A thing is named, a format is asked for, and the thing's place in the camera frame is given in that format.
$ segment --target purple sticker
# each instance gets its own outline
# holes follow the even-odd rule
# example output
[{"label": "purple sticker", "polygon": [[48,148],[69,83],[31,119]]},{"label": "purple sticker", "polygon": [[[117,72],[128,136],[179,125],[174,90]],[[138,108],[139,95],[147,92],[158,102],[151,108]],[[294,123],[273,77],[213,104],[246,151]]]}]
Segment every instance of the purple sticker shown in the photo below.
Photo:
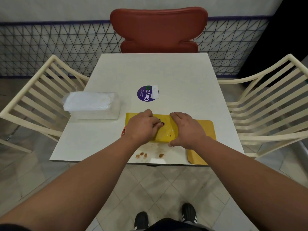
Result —
[{"label": "purple sticker", "polygon": [[151,98],[151,94],[152,94],[152,86],[147,85],[143,86],[138,90],[137,97],[142,101],[149,102],[155,100]]}]

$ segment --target foot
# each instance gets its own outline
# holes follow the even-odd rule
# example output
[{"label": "foot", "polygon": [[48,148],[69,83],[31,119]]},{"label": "foot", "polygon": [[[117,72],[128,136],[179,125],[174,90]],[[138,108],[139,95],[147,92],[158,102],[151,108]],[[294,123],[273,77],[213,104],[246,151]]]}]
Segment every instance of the foot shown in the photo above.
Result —
[{"label": "foot", "polygon": [[184,203],[182,206],[182,221],[190,221],[197,223],[197,214],[194,207],[189,203]]},{"label": "foot", "polygon": [[149,227],[149,218],[146,212],[139,212],[135,218],[135,230],[147,229]]}]

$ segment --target plastic wrapper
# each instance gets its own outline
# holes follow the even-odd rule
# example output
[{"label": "plastic wrapper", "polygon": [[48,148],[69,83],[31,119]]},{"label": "plastic wrapper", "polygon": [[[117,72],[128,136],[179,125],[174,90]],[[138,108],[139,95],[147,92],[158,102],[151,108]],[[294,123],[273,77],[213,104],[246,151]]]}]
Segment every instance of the plastic wrapper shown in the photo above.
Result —
[{"label": "plastic wrapper", "polygon": [[77,119],[118,119],[120,100],[115,92],[71,92],[63,108]]}]

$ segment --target red leather upholstery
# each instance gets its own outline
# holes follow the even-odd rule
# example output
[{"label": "red leather upholstery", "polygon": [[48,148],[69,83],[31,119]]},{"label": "red leather upholstery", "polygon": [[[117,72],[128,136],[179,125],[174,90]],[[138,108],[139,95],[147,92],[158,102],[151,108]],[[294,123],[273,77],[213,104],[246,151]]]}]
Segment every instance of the red leather upholstery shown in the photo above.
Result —
[{"label": "red leather upholstery", "polygon": [[122,53],[197,53],[190,41],[204,30],[208,13],[201,7],[167,10],[116,9],[114,30],[125,38]]}]

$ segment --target black line pattern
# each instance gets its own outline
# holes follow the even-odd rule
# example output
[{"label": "black line pattern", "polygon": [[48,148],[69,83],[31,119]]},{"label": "black line pattern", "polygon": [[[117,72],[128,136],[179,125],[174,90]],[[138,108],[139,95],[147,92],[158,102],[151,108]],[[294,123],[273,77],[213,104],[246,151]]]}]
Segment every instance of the black line pattern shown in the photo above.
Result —
[{"label": "black line pattern", "polygon": [[[234,76],[268,19],[208,21],[194,39],[218,77]],[[52,55],[90,76],[102,53],[120,53],[124,39],[110,23],[0,26],[0,75],[32,76]]]}]

